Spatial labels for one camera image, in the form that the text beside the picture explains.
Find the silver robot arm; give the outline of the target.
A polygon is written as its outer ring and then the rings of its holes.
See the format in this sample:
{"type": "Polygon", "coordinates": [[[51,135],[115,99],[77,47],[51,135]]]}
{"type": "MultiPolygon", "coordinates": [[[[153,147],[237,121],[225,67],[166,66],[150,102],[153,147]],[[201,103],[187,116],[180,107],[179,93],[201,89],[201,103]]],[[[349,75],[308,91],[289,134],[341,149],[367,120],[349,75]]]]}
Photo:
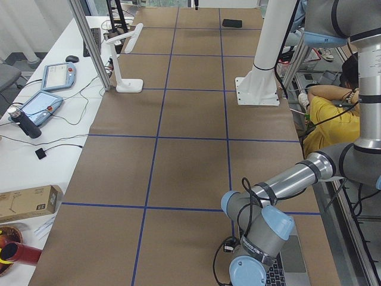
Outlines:
{"type": "Polygon", "coordinates": [[[229,274],[232,285],[265,285],[295,226],[277,209],[284,199],[307,187],[340,176],[380,188],[380,2],[310,1],[304,43],[312,48],[353,44],[358,51],[360,135],[311,153],[283,173],[245,192],[229,191],[221,199],[225,214],[242,230],[229,274]]]}

